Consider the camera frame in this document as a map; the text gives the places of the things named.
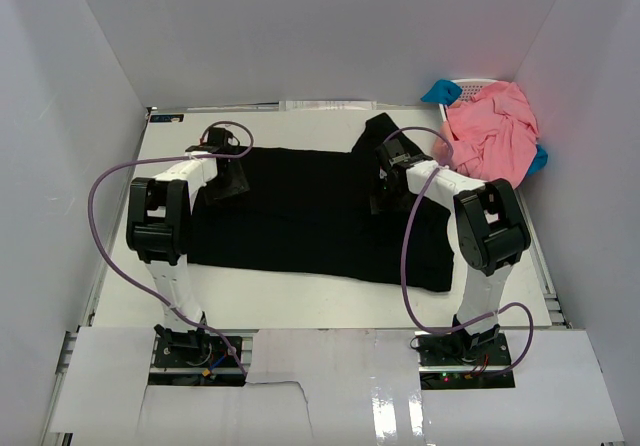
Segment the black t shirt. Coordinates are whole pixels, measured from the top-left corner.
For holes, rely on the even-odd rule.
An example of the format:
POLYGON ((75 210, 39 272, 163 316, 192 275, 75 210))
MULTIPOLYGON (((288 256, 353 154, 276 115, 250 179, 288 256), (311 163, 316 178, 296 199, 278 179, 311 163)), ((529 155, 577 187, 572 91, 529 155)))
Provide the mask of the black t shirt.
POLYGON ((198 195, 189 262, 385 284, 405 274, 411 287, 450 291, 446 208, 423 199, 415 219, 371 214, 375 149, 397 128, 378 114, 348 152, 254 148, 240 161, 248 192, 214 204, 198 195))

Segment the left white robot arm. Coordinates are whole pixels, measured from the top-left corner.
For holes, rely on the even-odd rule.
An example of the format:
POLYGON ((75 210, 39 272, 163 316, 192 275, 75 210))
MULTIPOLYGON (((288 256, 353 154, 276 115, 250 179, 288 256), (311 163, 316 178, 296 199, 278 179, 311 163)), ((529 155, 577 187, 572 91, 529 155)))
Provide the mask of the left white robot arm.
POLYGON ((195 331, 206 324, 206 314, 188 272, 193 207, 199 194, 214 203, 249 191, 240 162, 244 152, 228 130, 231 125, 209 126, 199 143, 186 149, 184 160, 151 178, 135 178, 129 189, 127 246, 145 264, 163 297, 163 327, 184 333, 176 350, 191 365, 205 362, 212 344, 195 331))

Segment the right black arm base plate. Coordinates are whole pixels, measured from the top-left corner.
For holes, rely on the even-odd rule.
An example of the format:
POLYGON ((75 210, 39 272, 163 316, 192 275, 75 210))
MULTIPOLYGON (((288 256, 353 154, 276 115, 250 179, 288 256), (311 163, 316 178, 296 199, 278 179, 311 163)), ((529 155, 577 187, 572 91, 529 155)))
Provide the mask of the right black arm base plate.
POLYGON ((457 339, 427 334, 416 335, 409 346, 418 354, 423 391, 513 389, 516 386, 512 371, 499 374, 512 362, 503 333, 473 351, 465 350, 457 339))

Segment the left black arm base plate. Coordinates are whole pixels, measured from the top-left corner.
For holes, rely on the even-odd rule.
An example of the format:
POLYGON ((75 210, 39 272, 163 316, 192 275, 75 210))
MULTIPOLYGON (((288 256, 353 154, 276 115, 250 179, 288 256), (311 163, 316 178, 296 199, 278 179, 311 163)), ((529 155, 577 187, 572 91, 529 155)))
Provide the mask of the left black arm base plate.
POLYGON ((203 329, 173 331, 154 327, 155 342, 148 384, 175 387, 242 387, 245 376, 232 356, 242 358, 243 338, 228 336, 226 343, 203 329))

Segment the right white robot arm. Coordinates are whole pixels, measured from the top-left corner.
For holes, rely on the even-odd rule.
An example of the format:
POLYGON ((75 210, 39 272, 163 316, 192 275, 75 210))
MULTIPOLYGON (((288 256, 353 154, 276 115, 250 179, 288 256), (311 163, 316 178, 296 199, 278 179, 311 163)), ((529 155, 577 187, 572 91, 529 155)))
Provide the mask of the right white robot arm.
POLYGON ((450 211, 449 225, 456 233, 450 247, 467 265, 463 298, 449 331, 457 334, 451 350, 459 362, 475 364, 499 332, 497 315, 506 281, 531 244, 515 191, 506 179, 469 178, 427 155, 412 155, 397 139, 382 143, 375 154, 382 205, 410 193, 416 196, 411 219, 424 198, 450 211))

